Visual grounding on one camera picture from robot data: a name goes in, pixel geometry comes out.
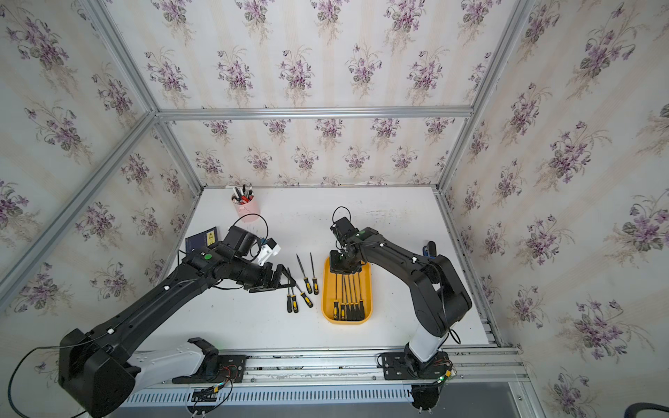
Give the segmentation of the yellow plastic storage box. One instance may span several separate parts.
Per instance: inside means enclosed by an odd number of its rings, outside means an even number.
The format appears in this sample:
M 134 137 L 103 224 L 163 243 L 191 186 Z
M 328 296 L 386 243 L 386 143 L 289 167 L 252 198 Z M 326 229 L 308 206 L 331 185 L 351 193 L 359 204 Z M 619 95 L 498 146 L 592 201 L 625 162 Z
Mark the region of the yellow plastic storage box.
M 340 274 L 330 271 L 330 260 L 324 263 L 320 287 L 322 314 L 335 325 L 357 325 L 366 322 L 373 312 L 372 275 L 369 265 L 360 273 Z

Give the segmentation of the diagonal file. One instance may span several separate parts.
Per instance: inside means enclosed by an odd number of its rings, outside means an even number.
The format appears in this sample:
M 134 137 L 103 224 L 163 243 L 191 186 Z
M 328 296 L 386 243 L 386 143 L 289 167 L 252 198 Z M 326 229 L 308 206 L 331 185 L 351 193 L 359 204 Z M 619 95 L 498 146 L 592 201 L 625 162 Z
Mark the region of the diagonal file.
M 291 273 L 291 272 L 290 272 L 290 269 L 288 268 L 287 269 L 287 278 L 289 277 L 289 273 Z M 314 307 L 313 301 L 311 301 L 311 299 L 308 297 L 308 295 L 305 292 L 303 292 L 303 290 L 301 289 L 301 287 L 297 283 L 297 281 L 296 280 L 294 280 L 294 281 L 295 281 L 295 289 L 294 289 L 295 294 L 299 294 L 303 298 L 303 301 L 307 304 L 308 308 L 313 308 Z

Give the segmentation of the file tool moved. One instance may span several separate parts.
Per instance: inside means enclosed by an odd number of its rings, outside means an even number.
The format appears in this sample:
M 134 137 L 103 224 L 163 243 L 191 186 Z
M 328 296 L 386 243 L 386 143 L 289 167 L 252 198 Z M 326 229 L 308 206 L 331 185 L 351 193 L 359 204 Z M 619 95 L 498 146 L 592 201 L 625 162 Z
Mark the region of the file tool moved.
M 344 276 L 341 277 L 340 318 L 341 318 L 341 320 L 346 320 L 346 319 L 347 319 L 347 314 L 346 314 L 346 302 L 345 302 L 345 285 L 344 285 Z
M 358 274 L 358 273 L 356 273 L 356 274 L 352 274 L 352 275 L 351 275 L 351 276 L 352 276 L 352 280 L 351 280 L 351 281 L 352 281 L 352 284 L 353 284 L 352 287 L 353 287 L 353 289 L 354 289 L 355 304 L 356 304 L 356 307 L 357 307 L 357 320 L 355 320 L 355 322 L 359 322 L 359 320 L 358 320 L 358 306 L 357 306 L 357 305 L 358 305 L 357 285 L 355 284 L 355 277 L 356 277 L 357 274 Z
M 364 306 L 364 297 L 362 292 L 362 278 L 360 273 L 355 277 L 355 284 L 357 285 L 357 297 L 358 297 L 358 320 L 361 322 L 365 319 L 365 306 Z
M 351 303 L 350 303 L 350 305 L 351 305 L 351 317 L 352 317 L 351 322 L 354 322 L 355 320 L 357 320 L 357 307 L 356 307 L 356 304 L 355 304 L 354 289 L 352 287 L 353 284 L 352 284 L 351 280 L 352 280 L 352 276 L 349 275 L 348 292 L 350 292 L 350 301 L 351 301 Z
M 345 285 L 345 302 L 346 302 L 346 314 L 347 314 L 347 319 L 346 322 L 350 322 L 352 317 L 351 317 L 351 301 L 350 301 L 350 292 L 348 292 L 348 275 L 343 275 L 344 276 L 344 285 Z

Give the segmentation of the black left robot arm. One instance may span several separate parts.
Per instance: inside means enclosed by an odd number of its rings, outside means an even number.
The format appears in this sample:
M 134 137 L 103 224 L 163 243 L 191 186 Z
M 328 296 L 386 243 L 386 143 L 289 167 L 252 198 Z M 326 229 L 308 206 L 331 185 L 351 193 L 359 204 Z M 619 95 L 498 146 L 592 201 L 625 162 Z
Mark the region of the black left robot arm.
M 256 235 L 231 226 L 224 240 L 187 253 L 165 280 L 118 315 L 88 332 L 75 328 L 66 334 L 59 345 L 59 386 L 90 416 L 107 416 L 145 372 L 131 364 L 134 352 L 193 298 L 223 280 L 250 294 L 295 286 L 285 266 L 247 258 L 257 242 Z

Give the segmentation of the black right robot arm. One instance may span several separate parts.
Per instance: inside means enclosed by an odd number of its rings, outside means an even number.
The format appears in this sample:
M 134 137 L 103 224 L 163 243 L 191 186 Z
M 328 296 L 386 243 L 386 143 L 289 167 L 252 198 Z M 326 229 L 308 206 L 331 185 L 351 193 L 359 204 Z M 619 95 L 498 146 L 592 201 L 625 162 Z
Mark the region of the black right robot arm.
M 336 220 L 330 230 L 338 245 L 329 254 L 332 273 L 360 273 L 371 264 L 407 286 L 420 327 L 405 348 L 406 356 L 421 366 L 431 362 L 454 325 L 473 307 L 451 260 L 441 254 L 415 254 L 371 227 L 354 227 L 347 218 Z

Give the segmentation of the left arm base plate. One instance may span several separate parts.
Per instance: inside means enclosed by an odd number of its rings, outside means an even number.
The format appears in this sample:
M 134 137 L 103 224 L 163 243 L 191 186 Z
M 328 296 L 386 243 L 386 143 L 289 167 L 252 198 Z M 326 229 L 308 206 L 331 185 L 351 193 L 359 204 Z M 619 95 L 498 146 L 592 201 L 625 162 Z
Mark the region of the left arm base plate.
M 172 378 L 174 384 L 219 383 L 230 379 L 233 383 L 243 380 L 247 357 L 245 355 L 223 355 L 213 344 L 200 337 L 190 338 L 188 348 L 194 348 L 202 359 L 198 367 Z

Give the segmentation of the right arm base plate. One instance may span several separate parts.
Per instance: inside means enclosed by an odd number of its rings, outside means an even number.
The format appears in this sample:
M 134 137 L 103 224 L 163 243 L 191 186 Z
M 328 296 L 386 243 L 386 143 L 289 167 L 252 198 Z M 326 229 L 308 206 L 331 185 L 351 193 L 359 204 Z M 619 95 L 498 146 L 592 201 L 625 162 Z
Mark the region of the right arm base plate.
M 386 381 L 425 380 L 443 382 L 454 376 L 453 363 L 444 351 L 428 362 L 420 362 L 411 352 L 387 352 L 376 357 L 376 365 Z

